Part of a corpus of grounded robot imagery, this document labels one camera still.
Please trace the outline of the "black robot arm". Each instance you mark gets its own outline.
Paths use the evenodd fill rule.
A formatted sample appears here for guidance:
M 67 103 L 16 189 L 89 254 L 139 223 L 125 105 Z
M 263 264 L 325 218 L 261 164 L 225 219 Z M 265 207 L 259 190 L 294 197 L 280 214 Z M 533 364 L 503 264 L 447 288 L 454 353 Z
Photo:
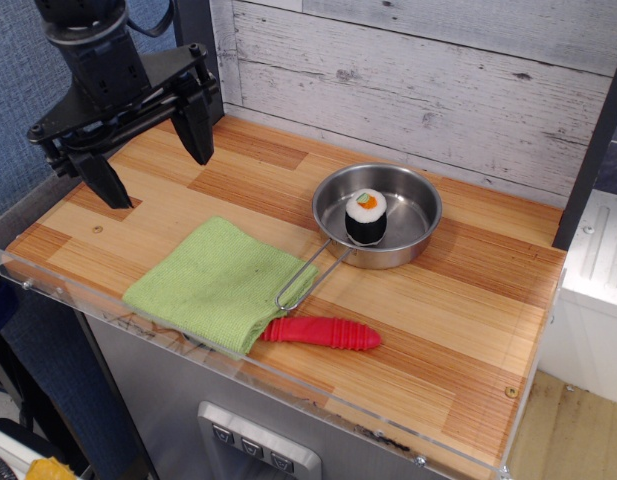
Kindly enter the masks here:
M 211 103 L 219 87 L 199 43 L 137 51 L 124 1 L 39 1 L 44 34 L 72 73 L 65 96 L 28 131 L 57 175 L 79 177 L 110 208 L 132 202 L 108 156 L 169 120 L 200 165 L 214 153 Z

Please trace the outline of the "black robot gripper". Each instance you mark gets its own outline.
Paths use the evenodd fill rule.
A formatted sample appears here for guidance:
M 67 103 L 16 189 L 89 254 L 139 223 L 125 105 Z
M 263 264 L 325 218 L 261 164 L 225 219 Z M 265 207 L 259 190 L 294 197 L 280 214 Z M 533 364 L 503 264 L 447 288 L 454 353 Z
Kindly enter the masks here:
M 28 139 L 51 156 L 69 156 L 82 181 L 111 209 L 133 205 L 104 155 L 166 120 L 199 165 L 210 161 L 210 105 L 218 87 L 205 64 L 204 45 L 140 55 L 124 35 L 64 52 L 72 84 L 33 124 Z

